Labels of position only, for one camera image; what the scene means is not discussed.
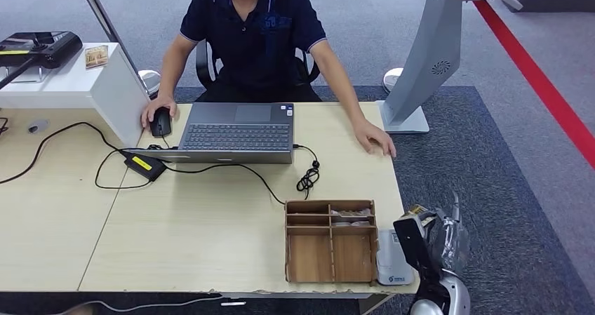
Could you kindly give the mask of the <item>person's left hand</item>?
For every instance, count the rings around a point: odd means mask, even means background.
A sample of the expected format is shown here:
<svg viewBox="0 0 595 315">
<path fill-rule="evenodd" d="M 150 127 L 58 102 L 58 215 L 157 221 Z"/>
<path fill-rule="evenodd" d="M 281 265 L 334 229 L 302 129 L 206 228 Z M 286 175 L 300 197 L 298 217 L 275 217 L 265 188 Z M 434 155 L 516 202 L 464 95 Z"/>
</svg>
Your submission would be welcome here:
<svg viewBox="0 0 595 315">
<path fill-rule="evenodd" d="M 356 119 L 352 122 L 352 128 L 359 144 L 369 154 L 379 147 L 384 156 L 396 157 L 396 147 L 390 136 L 367 119 Z"/>
</svg>

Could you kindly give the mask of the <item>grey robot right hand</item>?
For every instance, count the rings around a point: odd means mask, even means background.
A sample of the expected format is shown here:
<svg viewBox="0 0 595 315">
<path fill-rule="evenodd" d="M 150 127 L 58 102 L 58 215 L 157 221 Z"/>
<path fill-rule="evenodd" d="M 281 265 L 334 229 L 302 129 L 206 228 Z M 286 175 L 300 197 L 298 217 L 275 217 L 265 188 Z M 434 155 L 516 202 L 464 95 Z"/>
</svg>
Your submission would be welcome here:
<svg viewBox="0 0 595 315">
<path fill-rule="evenodd" d="M 427 239 L 434 263 L 451 274 L 460 276 L 469 261 L 469 232 L 462 222 L 459 195 L 453 192 L 451 214 L 436 208 Z"/>
</svg>

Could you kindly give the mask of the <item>person's right hand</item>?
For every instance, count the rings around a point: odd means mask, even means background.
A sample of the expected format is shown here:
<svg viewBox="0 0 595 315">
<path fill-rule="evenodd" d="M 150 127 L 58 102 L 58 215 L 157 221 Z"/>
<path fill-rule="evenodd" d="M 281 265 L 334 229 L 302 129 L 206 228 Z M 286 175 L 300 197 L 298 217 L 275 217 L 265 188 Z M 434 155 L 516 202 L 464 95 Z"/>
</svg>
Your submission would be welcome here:
<svg viewBox="0 0 595 315">
<path fill-rule="evenodd" d="M 140 121 L 143 128 L 149 128 L 154 121 L 158 121 L 157 117 L 159 115 L 157 112 L 161 108 L 164 108 L 168 112 L 170 118 L 177 116 L 178 106 L 173 96 L 168 94 L 158 95 L 146 105 L 141 113 Z"/>
</svg>

